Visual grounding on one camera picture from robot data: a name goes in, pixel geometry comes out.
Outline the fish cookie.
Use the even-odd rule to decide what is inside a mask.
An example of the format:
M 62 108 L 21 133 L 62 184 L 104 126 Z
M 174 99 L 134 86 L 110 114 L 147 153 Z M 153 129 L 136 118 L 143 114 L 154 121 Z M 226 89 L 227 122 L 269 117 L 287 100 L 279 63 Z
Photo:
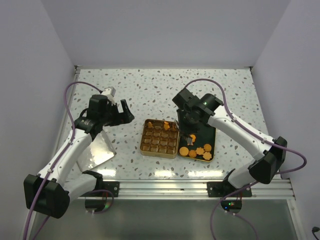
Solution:
M 167 131 L 168 129 L 170 129 L 170 124 L 165 121 L 165 122 L 163 123 L 163 128 Z
M 195 142 L 196 141 L 196 136 L 194 134 L 191 134 L 190 135 L 191 139 L 192 139 L 192 142 Z

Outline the silver metal tongs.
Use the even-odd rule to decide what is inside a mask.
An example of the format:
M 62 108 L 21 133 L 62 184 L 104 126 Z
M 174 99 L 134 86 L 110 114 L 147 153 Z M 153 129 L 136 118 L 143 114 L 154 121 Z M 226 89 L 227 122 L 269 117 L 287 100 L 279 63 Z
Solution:
M 178 121 L 178 119 L 174 119 L 173 124 L 177 125 L 177 132 L 179 135 L 179 146 L 180 147 L 188 147 L 192 146 L 192 138 L 190 135 L 194 135 L 197 132 L 197 128 L 195 124 L 190 124 L 184 120 Z

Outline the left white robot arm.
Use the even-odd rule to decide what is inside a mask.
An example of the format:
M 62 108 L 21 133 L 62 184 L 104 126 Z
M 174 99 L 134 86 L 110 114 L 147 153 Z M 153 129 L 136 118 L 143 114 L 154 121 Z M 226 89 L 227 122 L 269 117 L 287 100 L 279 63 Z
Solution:
M 134 120 L 126 100 L 120 103 L 122 112 L 109 96 L 91 96 L 88 107 L 74 121 L 53 159 L 37 175 L 29 174 L 24 179 L 25 203 L 30 211 L 59 219 L 78 197 L 87 193 L 96 197 L 106 191 L 102 174 L 92 170 L 83 171 L 76 180 L 66 180 L 80 155 L 104 127 L 129 124 Z

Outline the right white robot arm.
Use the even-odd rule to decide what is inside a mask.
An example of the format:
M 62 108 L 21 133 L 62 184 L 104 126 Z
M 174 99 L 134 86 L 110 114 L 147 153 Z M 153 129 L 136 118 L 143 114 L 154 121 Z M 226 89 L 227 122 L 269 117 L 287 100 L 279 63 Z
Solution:
M 182 121 L 189 128 L 202 124 L 220 130 L 252 156 L 251 162 L 232 170 L 225 177 L 222 189 L 227 196 L 235 196 L 243 186 L 255 181 L 262 184 L 271 182 L 285 160 L 287 140 L 281 136 L 273 138 L 266 135 L 228 113 L 225 104 L 210 93 L 198 98 L 184 88 L 172 101 L 182 111 Z

